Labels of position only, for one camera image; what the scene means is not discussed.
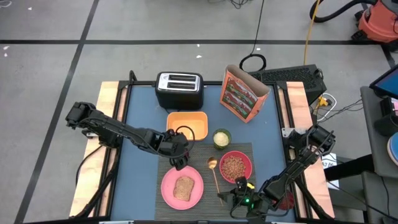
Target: gold spoon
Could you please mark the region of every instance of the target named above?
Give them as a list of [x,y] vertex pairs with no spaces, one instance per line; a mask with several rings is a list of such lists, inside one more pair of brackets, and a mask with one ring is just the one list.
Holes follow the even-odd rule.
[[[217,166],[217,159],[214,158],[214,157],[210,157],[207,160],[207,164],[209,165],[209,168],[213,171],[214,180],[216,181],[217,193],[219,193],[220,189],[218,188],[218,182],[217,182],[216,173],[214,172],[214,168]],[[222,201],[221,198],[220,198],[220,202],[221,202],[221,205],[224,206],[223,201]]]

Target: monitor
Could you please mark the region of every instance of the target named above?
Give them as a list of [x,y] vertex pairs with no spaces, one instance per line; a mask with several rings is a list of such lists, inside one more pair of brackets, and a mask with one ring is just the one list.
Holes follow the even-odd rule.
[[378,95],[386,95],[398,99],[398,65],[372,82],[369,87]]

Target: orange vacuum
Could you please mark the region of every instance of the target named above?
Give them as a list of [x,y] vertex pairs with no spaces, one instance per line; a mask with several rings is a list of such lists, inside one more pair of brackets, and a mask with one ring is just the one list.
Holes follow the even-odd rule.
[[[390,51],[398,50],[398,0],[353,0],[329,16],[315,16],[314,22],[329,21],[359,3],[370,4],[371,7],[355,14],[359,31],[351,38],[382,42]],[[316,5],[317,2],[311,7],[310,18]]]

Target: woven placemat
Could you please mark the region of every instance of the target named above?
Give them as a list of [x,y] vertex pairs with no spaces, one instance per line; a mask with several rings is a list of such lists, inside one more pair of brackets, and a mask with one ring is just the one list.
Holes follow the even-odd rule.
[[[213,172],[207,166],[207,159],[211,156],[220,159],[229,151],[241,151],[245,153],[251,160],[253,169],[249,181],[256,184],[256,173],[254,171],[253,149],[251,143],[231,144],[224,151],[217,151],[212,144],[196,143],[190,152],[189,165],[195,168],[203,179],[204,191],[200,201],[188,210],[176,210],[168,206],[160,191],[163,176],[170,170],[171,166],[169,160],[164,157],[159,158],[159,168],[157,173],[157,191],[156,191],[156,205],[155,205],[155,220],[232,220],[229,215],[229,210],[224,202],[221,202],[217,197],[216,183],[213,177]],[[226,192],[234,189],[235,184],[231,184],[224,180],[220,174],[220,168],[215,168],[220,192]],[[245,217],[246,207],[239,207],[234,211],[234,216]]]

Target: toast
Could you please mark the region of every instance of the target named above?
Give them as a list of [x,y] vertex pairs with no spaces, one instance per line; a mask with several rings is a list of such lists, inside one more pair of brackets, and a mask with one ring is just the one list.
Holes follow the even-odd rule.
[[184,176],[178,178],[174,187],[174,197],[179,200],[189,202],[194,185],[195,181],[193,181],[193,179],[190,177]]

